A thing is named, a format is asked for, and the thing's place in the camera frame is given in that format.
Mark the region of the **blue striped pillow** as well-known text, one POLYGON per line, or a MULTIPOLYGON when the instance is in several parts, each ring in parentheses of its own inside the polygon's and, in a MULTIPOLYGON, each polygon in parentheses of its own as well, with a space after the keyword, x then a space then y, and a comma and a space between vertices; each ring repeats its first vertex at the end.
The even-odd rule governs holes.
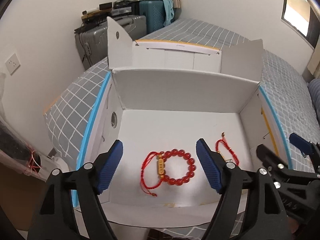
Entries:
POLYGON ((313 79, 308 85, 317 119, 320 120, 320 79, 313 79))

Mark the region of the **grey checked bed cover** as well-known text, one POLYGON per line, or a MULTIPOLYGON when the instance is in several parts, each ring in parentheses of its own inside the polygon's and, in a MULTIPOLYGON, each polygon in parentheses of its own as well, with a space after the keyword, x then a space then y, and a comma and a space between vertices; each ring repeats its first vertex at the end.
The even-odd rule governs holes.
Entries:
POLYGON ((121 141, 120 163, 99 197, 108 220, 140 228, 190 228, 210 221, 219 195, 196 163, 182 186, 163 184, 154 197, 140 188, 140 167, 151 151, 196 142, 218 146, 221 133, 240 167, 255 171, 265 144, 295 170, 311 160, 289 143, 297 133, 319 140, 319 120, 303 77, 285 60, 237 33, 180 19, 142 34, 108 19, 75 35, 85 72, 44 114, 56 154, 50 169, 73 171, 121 141))

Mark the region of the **white cardboard box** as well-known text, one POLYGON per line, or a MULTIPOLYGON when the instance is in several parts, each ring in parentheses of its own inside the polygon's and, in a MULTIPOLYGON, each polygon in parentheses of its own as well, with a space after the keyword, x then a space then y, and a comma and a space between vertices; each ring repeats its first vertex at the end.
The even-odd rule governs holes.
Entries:
POLYGON ((123 156, 99 201, 107 219, 139 228, 186 228, 208 223, 220 196, 198 160, 195 176, 181 186, 159 183, 157 161, 142 169, 151 152, 184 150, 196 157, 203 138, 215 147, 222 133, 243 170, 259 165, 253 154, 267 128, 261 114, 264 45, 212 27, 204 43, 195 21, 176 21, 133 42, 107 20, 107 73, 92 110, 77 164, 93 162, 116 140, 123 156))

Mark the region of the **clear plastic bag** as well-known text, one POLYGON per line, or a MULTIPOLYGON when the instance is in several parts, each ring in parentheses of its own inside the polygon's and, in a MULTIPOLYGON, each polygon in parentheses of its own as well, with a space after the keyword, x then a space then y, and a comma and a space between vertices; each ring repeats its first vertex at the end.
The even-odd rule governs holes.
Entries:
POLYGON ((41 153, 25 142, 6 121, 1 105, 1 164, 26 176, 47 180, 41 153))

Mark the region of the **grey hard suitcase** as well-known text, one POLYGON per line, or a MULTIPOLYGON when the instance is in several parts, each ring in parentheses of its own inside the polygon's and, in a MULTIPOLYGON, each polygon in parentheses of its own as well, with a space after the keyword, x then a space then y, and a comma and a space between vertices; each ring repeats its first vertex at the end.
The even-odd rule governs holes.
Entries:
MULTIPOLYGON (((132 40, 147 34, 146 17, 129 15, 114 20, 124 28, 132 40)), ((74 31, 75 45, 85 70, 107 57, 107 22, 85 24, 74 31)))

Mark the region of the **window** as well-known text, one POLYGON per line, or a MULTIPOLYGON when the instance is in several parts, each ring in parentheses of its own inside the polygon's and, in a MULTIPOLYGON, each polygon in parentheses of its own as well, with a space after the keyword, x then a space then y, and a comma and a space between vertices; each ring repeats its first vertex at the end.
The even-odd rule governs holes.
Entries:
POLYGON ((284 0, 281 19, 314 49, 319 39, 319 19, 308 0, 284 0))

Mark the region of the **teal hard suitcase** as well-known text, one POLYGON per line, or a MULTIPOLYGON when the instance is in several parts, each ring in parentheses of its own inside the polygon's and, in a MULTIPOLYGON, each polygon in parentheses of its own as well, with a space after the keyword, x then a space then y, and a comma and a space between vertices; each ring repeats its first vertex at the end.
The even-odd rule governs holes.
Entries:
POLYGON ((166 18, 162 0, 143 0, 139 2, 139 14, 146 18, 147 34, 164 27, 166 18))

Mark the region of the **teal cloth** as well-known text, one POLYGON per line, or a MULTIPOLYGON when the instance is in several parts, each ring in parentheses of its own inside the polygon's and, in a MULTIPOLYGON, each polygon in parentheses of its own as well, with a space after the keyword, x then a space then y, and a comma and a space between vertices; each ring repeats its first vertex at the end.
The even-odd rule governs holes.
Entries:
POLYGON ((171 24, 171 21, 174 19, 174 3, 172 0, 162 0, 165 10, 165 20, 163 25, 166 27, 171 24))

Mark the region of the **white wall socket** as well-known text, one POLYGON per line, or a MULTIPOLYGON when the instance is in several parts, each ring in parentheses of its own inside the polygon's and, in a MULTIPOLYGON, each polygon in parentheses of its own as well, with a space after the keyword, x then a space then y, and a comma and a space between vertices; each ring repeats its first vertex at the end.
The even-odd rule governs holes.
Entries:
POLYGON ((16 70, 21 66, 16 53, 12 54, 11 57, 7 59, 7 61, 5 62, 5 65, 10 75, 16 72, 16 70))

